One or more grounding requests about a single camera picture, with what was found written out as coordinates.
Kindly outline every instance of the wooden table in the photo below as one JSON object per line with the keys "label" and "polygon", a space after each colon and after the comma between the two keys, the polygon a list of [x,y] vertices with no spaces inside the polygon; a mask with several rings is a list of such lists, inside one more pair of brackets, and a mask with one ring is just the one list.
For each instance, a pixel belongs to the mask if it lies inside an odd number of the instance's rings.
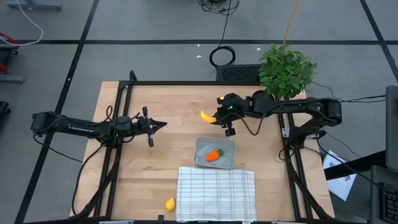
{"label": "wooden table", "polygon": [[[105,119],[106,107],[114,105],[117,87],[118,82],[102,84],[94,121]],[[226,138],[223,128],[201,120],[200,111],[214,114],[218,107],[217,97],[234,92],[244,98],[260,89],[259,86],[133,86],[129,116],[142,112],[142,107],[147,106],[150,117],[166,121],[168,125],[154,135],[155,147],[148,146],[146,135],[136,136],[132,142],[123,145],[112,219],[156,220],[158,215],[165,215],[166,220],[175,220],[175,213],[167,213],[164,204],[170,197],[176,197],[178,167],[196,166],[193,153],[197,137]],[[297,126],[309,119],[307,114],[294,115]],[[248,118],[246,121],[251,129],[257,129],[258,119]],[[250,135],[241,121],[234,121],[234,128],[236,135],[230,137],[237,147],[234,168],[255,173],[257,219],[294,220],[286,166],[278,158],[282,140],[277,115],[264,119],[257,136]],[[318,150],[314,140],[307,140],[305,145]],[[85,158],[98,146],[95,140],[88,140]],[[82,172],[75,200],[77,211],[98,188],[104,153],[105,149],[102,149],[90,159]],[[309,191],[325,211],[334,216],[319,154],[302,149],[302,160]],[[304,217],[302,195],[299,189],[297,192]]]}

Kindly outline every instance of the black floor stripe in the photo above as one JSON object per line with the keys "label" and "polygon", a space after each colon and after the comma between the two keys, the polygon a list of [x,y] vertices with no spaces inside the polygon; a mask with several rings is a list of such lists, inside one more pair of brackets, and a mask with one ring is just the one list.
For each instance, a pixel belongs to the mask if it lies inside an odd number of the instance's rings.
{"label": "black floor stripe", "polygon": [[365,11],[366,16],[368,17],[369,23],[372,26],[372,29],[374,31],[374,34],[377,37],[377,40],[380,41],[381,43],[381,49],[383,50],[384,56],[387,59],[388,64],[390,65],[391,71],[394,74],[396,80],[398,81],[398,68],[397,64],[395,63],[394,58],[392,57],[390,50],[388,49],[387,43],[392,43],[396,42],[395,40],[393,41],[384,41],[383,36],[381,35],[380,29],[376,24],[376,21],[373,18],[373,15],[368,7],[368,4],[366,4],[365,0],[360,0],[361,5],[363,7],[363,10]]}
{"label": "black floor stripe", "polygon": [[[83,30],[83,33],[81,34],[80,41],[78,43],[78,47],[75,52],[75,56],[73,57],[72,64],[70,65],[70,69],[68,72],[68,76],[65,80],[65,84],[63,85],[61,95],[58,100],[57,107],[55,109],[56,113],[60,113],[62,111],[70,84],[72,82],[73,75],[75,74],[76,66],[79,61],[81,51],[83,50],[84,41],[87,38],[91,22],[93,21],[94,14],[95,14],[96,8],[98,6],[98,1],[99,0],[93,1],[93,5],[92,5],[90,13],[88,15],[85,28]],[[39,181],[40,173],[43,169],[45,158],[47,157],[47,153],[49,152],[49,145],[51,144],[52,138],[53,138],[53,134],[47,134],[45,137],[44,144],[43,144],[42,149],[39,154],[39,158],[37,159],[35,168],[32,173],[32,177],[30,178],[24,198],[22,199],[21,206],[19,207],[19,211],[18,211],[17,217],[15,219],[15,223],[17,223],[17,224],[23,223],[25,220],[25,216],[28,211],[30,201],[32,200],[33,194],[36,189],[37,182]]]}
{"label": "black floor stripe", "polygon": [[[17,40],[24,44],[33,40]],[[152,45],[152,44],[219,44],[221,40],[85,40],[84,44]],[[41,40],[38,44],[79,44],[80,40]],[[224,44],[282,44],[283,40],[224,40]],[[287,40],[292,45],[398,45],[398,40]]]}

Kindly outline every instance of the yellow cable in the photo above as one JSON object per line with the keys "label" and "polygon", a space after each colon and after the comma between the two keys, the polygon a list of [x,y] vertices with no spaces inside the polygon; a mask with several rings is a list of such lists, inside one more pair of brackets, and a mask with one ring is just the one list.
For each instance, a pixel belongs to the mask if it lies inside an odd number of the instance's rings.
{"label": "yellow cable", "polygon": [[285,45],[285,43],[286,43],[287,34],[289,33],[290,25],[292,24],[292,21],[293,21],[294,15],[296,14],[297,6],[298,6],[298,5],[299,5],[299,0],[296,0],[296,5],[294,6],[293,13],[292,13],[292,15],[290,16],[289,24],[287,25],[287,29],[286,29],[286,33],[285,33],[285,38],[284,38],[284,45]]}

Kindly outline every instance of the striped cloth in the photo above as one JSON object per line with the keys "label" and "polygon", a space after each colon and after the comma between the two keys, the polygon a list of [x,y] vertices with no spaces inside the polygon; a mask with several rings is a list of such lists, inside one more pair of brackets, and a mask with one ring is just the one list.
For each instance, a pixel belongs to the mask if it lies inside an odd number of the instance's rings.
{"label": "striped cloth", "polygon": [[180,167],[177,221],[257,220],[254,172]]}

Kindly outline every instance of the white cable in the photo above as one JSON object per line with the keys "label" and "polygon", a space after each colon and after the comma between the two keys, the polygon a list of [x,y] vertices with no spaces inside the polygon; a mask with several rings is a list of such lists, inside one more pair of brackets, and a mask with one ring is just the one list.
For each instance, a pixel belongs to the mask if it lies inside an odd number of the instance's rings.
{"label": "white cable", "polygon": [[39,41],[42,40],[42,37],[43,37],[43,33],[44,33],[44,32],[43,32],[42,28],[40,28],[35,22],[33,22],[33,21],[25,14],[25,12],[24,12],[24,10],[22,9],[21,5],[19,4],[19,1],[18,1],[18,0],[15,0],[15,2],[18,4],[19,9],[20,9],[21,12],[23,13],[23,15],[26,17],[26,19],[28,19],[33,25],[35,25],[37,28],[39,28],[39,30],[41,31],[40,37],[39,37],[38,40],[33,41],[33,42],[30,42],[30,43],[26,43],[26,44],[13,44],[13,43],[10,43],[10,42],[4,40],[3,37],[0,37],[0,39],[1,39],[2,41],[4,41],[6,44],[9,44],[9,45],[11,45],[11,46],[27,46],[27,45],[30,45],[30,44],[36,44],[36,43],[38,43]]}

